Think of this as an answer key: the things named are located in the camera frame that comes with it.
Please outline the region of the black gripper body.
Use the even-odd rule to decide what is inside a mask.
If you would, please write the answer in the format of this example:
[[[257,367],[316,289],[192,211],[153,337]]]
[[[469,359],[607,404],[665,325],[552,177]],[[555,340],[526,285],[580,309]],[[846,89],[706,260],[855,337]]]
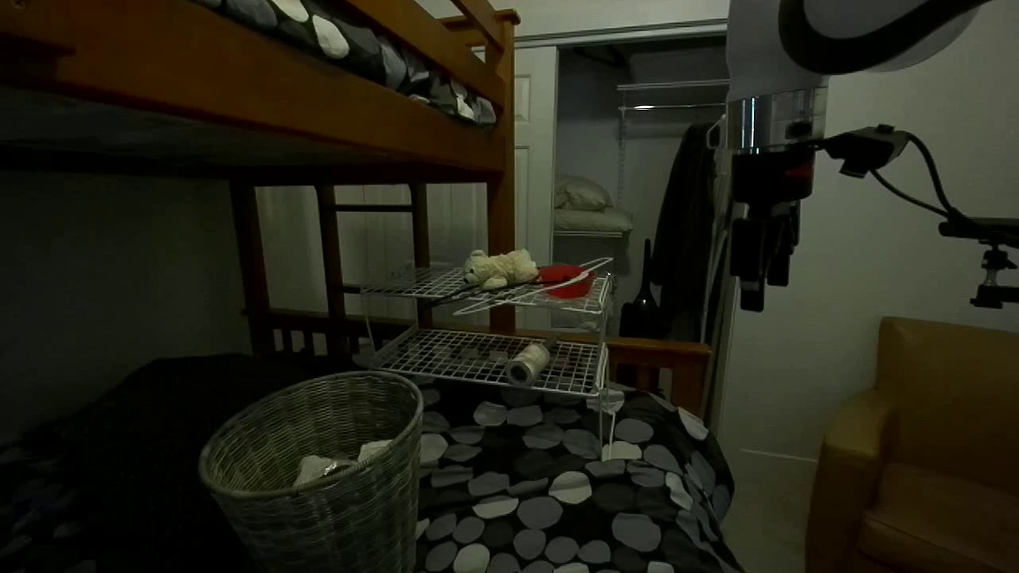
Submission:
[[[770,285],[790,284],[799,244],[799,203],[811,195],[822,140],[822,93],[748,95],[731,114],[731,255],[738,306],[760,312]]]

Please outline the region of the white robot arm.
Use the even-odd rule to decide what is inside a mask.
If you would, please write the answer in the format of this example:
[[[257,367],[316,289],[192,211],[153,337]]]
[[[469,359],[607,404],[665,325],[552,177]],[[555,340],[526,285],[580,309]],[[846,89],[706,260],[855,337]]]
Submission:
[[[764,309],[790,284],[799,203],[814,157],[844,176],[887,164],[908,144],[896,128],[824,130],[831,75],[914,68],[949,48],[988,0],[729,0],[731,255],[738,306]]]

